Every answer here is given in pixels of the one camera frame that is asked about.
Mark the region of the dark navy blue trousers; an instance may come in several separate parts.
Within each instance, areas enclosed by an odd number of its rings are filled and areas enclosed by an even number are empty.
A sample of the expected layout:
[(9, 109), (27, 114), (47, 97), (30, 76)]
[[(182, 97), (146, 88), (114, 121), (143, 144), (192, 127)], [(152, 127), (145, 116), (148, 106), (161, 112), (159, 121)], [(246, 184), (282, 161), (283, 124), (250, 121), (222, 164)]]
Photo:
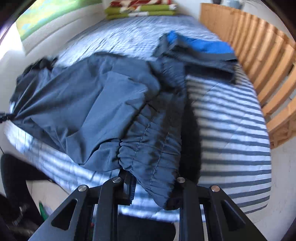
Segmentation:
[(180, 175), (197, 181), (200, 139), (186, 77), (235, 81), (222, 41), (169, 32), (154, 61), (99, 52), (52, 73), (17, 78), (12, 122), (86, 169), (125, 169), (163, 209)]

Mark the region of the black garment with red trim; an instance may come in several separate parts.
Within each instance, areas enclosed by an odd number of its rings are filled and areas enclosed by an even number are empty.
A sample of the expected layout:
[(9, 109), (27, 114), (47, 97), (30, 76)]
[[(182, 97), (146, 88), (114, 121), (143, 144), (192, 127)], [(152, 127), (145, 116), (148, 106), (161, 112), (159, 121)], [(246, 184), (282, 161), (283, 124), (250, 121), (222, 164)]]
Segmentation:
[(52, 73), (56, 62), (58, 61), (57, 57), (54, 58), (41, 58), (37, 60), (35, 63), (32, 63), (29, 65), (22, 73), (22, 77), (35, 77), (40, 74), (47, 74), (47, 73)]

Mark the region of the blue white striped bed sheet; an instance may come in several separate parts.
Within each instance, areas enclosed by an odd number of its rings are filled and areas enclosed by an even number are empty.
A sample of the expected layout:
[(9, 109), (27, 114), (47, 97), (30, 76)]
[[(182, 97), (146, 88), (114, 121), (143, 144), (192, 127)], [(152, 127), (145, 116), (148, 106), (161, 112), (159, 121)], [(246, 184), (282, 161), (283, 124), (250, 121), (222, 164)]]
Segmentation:
[[(153, 52), (160, 37), (172, 31), (188, 38), (221, 41), (190, 16), (143, 16), (100, 21), (73, 37), (58, 53), (44, 57), (57, 57), (56, 63), (62, 67), (99, 52), (154, 61)], [(200, 169), (197, 181), (185, 175), (179, 177), (207, 188), (218, 185), (249, 214), (265, 208), (270, 199), (270, 142), (257, 94), (238, 62), (234, 74), (231, 84), (187, 75), (188, 100), (200, 139)], [(4, 127), (8, 141), (25, 156), (27, 163), (69, 191), (80, 185), (102, 185), (122, 170), (86, 169), (14, 125), (12, 120), (6, 121)], [(158, 206), (138, 181), (132, 205), (119, 211), (140, 218), (179, 220), (177, 209)]]

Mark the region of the black office chair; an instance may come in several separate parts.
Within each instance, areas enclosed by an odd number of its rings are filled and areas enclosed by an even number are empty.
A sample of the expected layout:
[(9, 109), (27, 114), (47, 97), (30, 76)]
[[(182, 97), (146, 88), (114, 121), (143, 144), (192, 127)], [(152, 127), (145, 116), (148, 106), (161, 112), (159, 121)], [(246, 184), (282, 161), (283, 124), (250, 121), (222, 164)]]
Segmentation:
[(27, 181), (50, 178), (11, 154), (1, 156), (1, 240), (28, 240), (45, 221), (27, 187)]

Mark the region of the green red folded blanket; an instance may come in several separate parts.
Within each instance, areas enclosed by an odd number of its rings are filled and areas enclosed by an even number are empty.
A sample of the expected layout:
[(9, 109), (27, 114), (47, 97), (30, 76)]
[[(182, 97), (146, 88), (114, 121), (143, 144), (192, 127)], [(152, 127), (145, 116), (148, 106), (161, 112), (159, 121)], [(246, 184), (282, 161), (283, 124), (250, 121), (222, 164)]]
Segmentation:
[(178, 5), (173, 1), (111, 1), (104, 10), (107, 20), (137, 16), (173, 16)]

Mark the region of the patterned wall hanging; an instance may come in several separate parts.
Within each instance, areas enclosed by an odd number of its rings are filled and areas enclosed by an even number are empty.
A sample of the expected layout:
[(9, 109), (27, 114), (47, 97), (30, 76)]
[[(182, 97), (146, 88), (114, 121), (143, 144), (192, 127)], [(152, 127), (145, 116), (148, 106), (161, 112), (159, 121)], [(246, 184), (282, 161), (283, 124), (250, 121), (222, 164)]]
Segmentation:
[(29, 54), (48, 38), (60, 46), (103, 19), (102, 1), (35, 1), (18, 17), (16, 28)]

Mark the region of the wooden slatted bed rail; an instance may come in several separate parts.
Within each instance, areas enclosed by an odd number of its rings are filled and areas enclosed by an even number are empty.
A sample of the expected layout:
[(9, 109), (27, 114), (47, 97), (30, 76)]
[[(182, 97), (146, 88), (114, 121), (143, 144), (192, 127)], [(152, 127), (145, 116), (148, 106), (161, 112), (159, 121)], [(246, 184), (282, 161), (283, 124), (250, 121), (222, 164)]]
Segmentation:
[(295, 41), (255, 15), (202, 3), (200, 22), (228, 42), (257, 93), (272, 148), (295, 137)]

